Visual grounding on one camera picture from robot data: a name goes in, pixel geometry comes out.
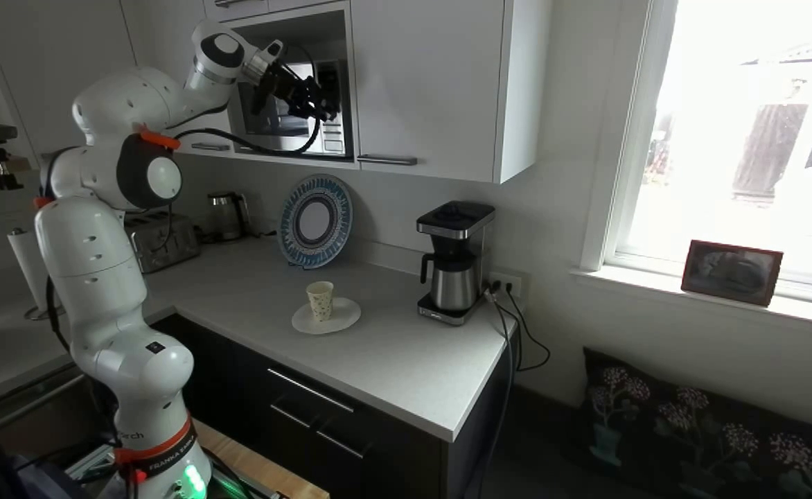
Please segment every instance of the white cup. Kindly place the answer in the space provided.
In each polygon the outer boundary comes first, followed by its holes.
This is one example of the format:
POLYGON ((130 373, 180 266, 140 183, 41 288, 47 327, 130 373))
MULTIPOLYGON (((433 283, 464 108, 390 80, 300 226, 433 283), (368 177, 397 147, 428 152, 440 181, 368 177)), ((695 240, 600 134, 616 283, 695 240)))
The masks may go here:
POLYGON ((310 301, 313 323, 334 319, 334 283, 316 280, 305 285, 305 296, 310 301))

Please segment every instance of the blue plate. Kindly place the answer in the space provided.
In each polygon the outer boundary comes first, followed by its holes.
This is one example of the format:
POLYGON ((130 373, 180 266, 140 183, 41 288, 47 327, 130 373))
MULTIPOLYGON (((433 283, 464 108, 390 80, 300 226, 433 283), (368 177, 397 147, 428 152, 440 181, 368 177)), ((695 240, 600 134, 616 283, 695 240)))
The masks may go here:
POLYGON ((292 266, 321 270, 334 265, 352 235, 352 197, 330 174, 305 177, 282 215, 277 244, 292 266))

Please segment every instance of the white countertop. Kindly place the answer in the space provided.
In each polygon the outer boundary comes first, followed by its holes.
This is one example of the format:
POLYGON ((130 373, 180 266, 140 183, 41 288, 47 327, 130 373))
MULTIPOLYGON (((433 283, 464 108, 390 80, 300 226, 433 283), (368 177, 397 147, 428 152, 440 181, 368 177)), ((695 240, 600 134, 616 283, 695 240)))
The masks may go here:
POLYGON ((501 323, 482 305, 464 327, 415 313, 413 276, 336 260, 318 273, 285 266, 274 240, 205 247, 201 258, 149 277, 147 316, 177 310, 282 366, 454 441, 499 356, 501 323), (361 323, 334 337, 292 327, 305 285, 334 280, 361 305, 361 323))
POLYGON ((47 319, 25 319, 32 308, 21 270, 0 270, 0 398, 72 363, 47 319))

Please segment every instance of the cushion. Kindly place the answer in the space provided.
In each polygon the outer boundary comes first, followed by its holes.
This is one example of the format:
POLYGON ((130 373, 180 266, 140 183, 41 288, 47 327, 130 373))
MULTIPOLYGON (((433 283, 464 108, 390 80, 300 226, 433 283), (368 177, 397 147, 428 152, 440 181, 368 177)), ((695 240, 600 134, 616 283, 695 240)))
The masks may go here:
POLYGON ((812 425, 586 349, 578 449, 665 497, 812 499, 812 425))

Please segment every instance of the coffee maker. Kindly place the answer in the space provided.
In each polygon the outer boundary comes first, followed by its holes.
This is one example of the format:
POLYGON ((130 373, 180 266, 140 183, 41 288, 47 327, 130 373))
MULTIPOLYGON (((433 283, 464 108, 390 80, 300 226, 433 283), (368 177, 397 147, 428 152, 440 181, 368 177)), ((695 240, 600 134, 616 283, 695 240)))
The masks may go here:
POLYGON ((489 273, 492 222, 494 206, 464 199, 415 220, 415 231, 433 240, 433 252, 422 258, 431 294, 418 301, 418 313, 447 326, 464 326, 475 313, 489 273))

